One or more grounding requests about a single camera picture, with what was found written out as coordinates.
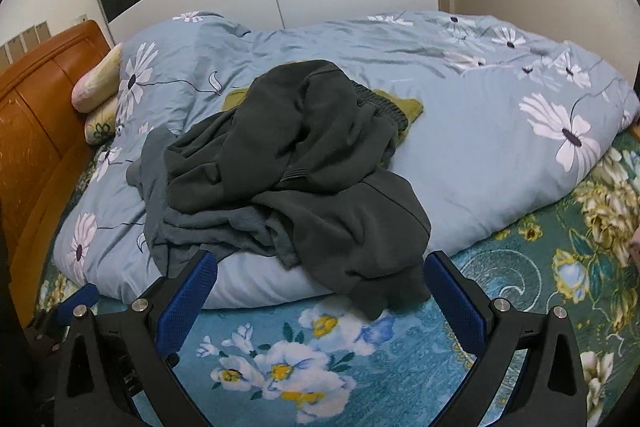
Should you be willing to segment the dark grey sweatpants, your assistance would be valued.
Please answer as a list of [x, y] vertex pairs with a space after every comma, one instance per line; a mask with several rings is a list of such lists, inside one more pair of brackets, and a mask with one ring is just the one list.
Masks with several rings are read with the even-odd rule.
[[397, 124], [325, 60], [257, 77], [235, 108], [165, 150], [168, 205], [189, 215], [255, 206], [277, 213], [303, 269], [369, 320], [423, 303], [431, 223], [388, 168]]

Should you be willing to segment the grey-green shirt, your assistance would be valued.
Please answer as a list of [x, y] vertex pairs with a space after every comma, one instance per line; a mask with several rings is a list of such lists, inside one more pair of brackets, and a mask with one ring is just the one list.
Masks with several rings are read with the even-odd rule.
[[276, 257], [286, 269], [300, 260], [276, 212], [255, 206], [204, 210], [189, 215], [168, 205], [164, 152], [177, 135], [162, 126], [150, 131], [140, 157], [127, 169], [145, 207], [144, 236], [160, 273], [176, 277], [198, 251], [218, 261], [235, 253]]

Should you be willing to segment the orange wooden headboard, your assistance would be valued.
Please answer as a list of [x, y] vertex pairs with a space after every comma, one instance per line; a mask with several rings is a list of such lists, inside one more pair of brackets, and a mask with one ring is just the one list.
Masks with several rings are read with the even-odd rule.
[[11, 297], [23, 323], [38, 300], [58, 221], [93, 158], [72, 90], [109, 50], [98, 24], [88, 20], [41, 43], [1, 75], [2, 230]]

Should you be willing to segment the yellow floral pillow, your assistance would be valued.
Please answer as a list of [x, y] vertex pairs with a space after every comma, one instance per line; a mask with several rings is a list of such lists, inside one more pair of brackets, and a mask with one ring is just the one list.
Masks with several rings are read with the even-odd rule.
[[114, 95], [87, 116], [84, 131], [89, 145], [102, 144], [115, 133], [116, 112], [117, 96]]

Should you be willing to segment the light blue floral duvet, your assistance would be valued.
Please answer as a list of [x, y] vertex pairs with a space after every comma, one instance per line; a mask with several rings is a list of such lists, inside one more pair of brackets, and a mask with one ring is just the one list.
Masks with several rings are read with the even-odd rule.
[[53, 244], [58, 269], [122, 301], [158, 277], [145, 210], [126, 181], [148, 134], [188, 131], [232, 91], [281, 64], [327, 60], [423, 112], [390, 168], [412, 186], [447, 254], [556, 202], [639, 115], [602, 58], [491, 16], [409, 12], [250, 30], [186, 12], [122, 45], [116, 133]]

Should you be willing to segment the pale floral pillow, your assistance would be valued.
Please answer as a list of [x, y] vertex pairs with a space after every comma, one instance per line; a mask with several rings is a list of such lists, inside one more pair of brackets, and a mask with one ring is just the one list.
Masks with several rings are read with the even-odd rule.
[[72, 91], [72, 105], [78, 113], [91, 113], [117, 92], [121, 55], [122, 43], [119, 43], [76, 82]]

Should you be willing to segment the olive green garment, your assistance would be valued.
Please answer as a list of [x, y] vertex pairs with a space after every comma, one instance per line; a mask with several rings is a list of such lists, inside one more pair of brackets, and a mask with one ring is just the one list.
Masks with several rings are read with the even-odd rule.
[[358, 86], [357, 92], [362, 101], [374, 104], [383, 113], [394, 118], [398, 129], [395, 139], [397, 145], [407, 138], [411, 125], [423, 113], [423, 104], [416, 98], [397, 98], [383, 90], [370, 90], [363, 86]]

